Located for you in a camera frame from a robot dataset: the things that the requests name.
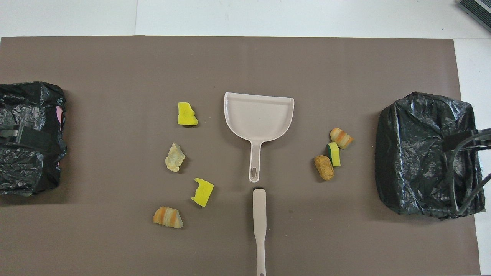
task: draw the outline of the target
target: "white floor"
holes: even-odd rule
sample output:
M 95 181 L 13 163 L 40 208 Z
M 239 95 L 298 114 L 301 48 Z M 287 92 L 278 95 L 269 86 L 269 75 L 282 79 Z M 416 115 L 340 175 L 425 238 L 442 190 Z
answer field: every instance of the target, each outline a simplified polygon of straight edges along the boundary
M 491 128 L 491 32 L 454 0 L 0 1 L 0 37 L 66 35 L 450 38 L 462 99 L 477 127 Z M 480 156 L 490 173 L 491 152 Z M 491 211 L 474 217 L 481 274 L 491 275 Z

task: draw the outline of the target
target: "black plastic bag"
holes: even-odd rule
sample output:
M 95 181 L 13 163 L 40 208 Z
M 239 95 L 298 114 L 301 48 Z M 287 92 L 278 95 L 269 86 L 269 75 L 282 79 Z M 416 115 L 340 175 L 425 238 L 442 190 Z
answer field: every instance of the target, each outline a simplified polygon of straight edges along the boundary
M 480 189 L 462 214 L 452 208 L 482 180 L 477 152 L 459 151 L 452 170 L 452 151 L 444 151 L 445 138 L 474 130 L 474 112 L 469 103 L 413 92 L 385 108 L 379 117 L 375 149 L 375 180 L 380 200 L 398 214 L 422 214 L 455 219 L 484 209 Z
M 0 84 L 0 194 L 29 196 L 60 183 L 65 95 L 44 82 Z

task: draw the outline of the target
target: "sponge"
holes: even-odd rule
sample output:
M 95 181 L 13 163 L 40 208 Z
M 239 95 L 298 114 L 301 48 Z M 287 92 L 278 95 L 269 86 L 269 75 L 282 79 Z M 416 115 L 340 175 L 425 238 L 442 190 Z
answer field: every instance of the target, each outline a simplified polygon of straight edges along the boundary
M 327 145 L 327 153 L 331 159 L 333 167 L 341 166 L 341 159 L 339 158 L 339 147 L 336 142 L 331 142 Z
M 192 110 L 189 103 L 177 103 L 179 109 L 179 116 L 177 117 L 177 123 L 185 126 L 195 126 L 198 124 L 198 119 L 194 116 L 194 110 Z
M 194 197 L 191 197 L 191 199 L 198 203 L 199 206 L 205 207 L 214 186 L 210 182 L 200 178 L 195 178 L 194 180 L 198 182 L 199 187 L 196 189 L 196 194 Z

